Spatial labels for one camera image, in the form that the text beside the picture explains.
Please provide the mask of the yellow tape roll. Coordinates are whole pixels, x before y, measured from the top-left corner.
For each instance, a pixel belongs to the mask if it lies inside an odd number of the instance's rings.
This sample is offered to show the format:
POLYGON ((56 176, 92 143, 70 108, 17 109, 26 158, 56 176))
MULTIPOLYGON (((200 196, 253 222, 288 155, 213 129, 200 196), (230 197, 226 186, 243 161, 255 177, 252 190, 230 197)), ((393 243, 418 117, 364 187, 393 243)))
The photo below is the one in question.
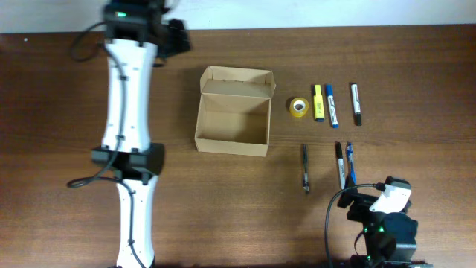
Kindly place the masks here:
POLYGON ((294 98, 289 105, 289 112, 295 118, 302 118, 309 109, 309 102, 305 98, 294 98))

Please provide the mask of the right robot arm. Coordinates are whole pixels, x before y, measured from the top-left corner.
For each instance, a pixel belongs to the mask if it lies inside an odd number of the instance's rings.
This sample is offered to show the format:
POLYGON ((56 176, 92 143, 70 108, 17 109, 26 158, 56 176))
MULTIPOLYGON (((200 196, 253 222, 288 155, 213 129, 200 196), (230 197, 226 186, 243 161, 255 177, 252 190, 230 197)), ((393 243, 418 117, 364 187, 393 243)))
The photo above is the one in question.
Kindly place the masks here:
POLYGON ((348 208, 347 219, 362 224, 357 238, 364 238, 366 252, 354 254, 340 267, 432 267, 412 259, 417 250, 418 222, 408 216, 411 207, 411 184, 392 176, 373 187, 378 197, 363 194, 359 186, 346 179, 338 207, 348 208))

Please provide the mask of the yellow highlighter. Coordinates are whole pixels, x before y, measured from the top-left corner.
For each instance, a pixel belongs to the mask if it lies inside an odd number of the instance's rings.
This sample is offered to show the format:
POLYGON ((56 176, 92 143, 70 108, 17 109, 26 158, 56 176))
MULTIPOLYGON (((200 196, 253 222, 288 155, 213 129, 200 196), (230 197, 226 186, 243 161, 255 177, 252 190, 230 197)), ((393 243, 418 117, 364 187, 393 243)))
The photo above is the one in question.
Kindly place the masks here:
POLYGON ((324 100, 322 96, 321 86, 318 84, 315 84, 312 88, 312 94, 313 94, 315 120, 317 122, 324 122, 325 112, 324 112, 324 100))

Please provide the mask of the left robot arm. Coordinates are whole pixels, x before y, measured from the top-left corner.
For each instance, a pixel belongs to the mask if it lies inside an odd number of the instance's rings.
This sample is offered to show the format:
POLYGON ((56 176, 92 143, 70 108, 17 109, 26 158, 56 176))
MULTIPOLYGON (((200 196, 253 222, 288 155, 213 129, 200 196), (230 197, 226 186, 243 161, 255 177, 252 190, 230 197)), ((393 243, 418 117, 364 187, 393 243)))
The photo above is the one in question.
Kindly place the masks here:
POLYGON ((93 160, 101 166, 95 181, 116 185, 120 202, 117 267, 153 267, 152 204, 164 165, 163 144, 149 136, 149 88, 152 70, 168 57, 191 49, 183 21, 162 17, 165 1, 111 1, 103 9, 102 49, 107 55, 109 96, 106 128, 93 160))

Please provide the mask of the blue whiteboard marker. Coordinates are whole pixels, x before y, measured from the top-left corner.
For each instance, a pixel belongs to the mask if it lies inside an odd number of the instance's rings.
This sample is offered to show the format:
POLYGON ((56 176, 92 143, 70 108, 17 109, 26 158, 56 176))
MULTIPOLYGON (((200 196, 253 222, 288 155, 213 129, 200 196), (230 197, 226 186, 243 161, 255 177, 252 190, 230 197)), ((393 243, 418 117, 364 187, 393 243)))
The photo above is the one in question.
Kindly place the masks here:
POLYGON ((335 111, 335 101, 332 91, 332 86, 330 84, 326 84, 326 94, 327 94, 327 101, 329 107, 329 115, 331 120, 331 125, 333 128, 338 128, 338 119, 335 111))

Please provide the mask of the black whiteboard marker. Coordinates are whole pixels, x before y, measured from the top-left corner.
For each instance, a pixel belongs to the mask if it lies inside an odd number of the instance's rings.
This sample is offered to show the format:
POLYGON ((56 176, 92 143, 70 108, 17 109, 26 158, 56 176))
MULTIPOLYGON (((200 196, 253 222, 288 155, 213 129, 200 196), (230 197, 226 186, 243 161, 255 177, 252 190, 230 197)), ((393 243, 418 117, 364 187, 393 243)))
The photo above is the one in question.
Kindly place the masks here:
POLYGON ((351 93, 352 93, 352 98, 353 98, 353 109, 354 109, 354 118, 355 118, 355 123, 357 126, 362 125, 362 120, 361 120, 361 106, 360 106, 360 100, 358 96, 358 85, 356 83, 352 83, 350 85, 351 93))

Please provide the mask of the brown cardboard box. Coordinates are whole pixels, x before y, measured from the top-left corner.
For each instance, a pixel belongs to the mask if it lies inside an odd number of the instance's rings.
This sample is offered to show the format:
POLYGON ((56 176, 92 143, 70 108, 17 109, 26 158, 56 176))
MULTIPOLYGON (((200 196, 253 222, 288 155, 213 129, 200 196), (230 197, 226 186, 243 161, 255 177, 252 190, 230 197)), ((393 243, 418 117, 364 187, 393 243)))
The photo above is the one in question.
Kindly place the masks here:
POLYGON ((197 150, 266 156, 275 88, 271 70, 208 66, 200 78, 197 150))

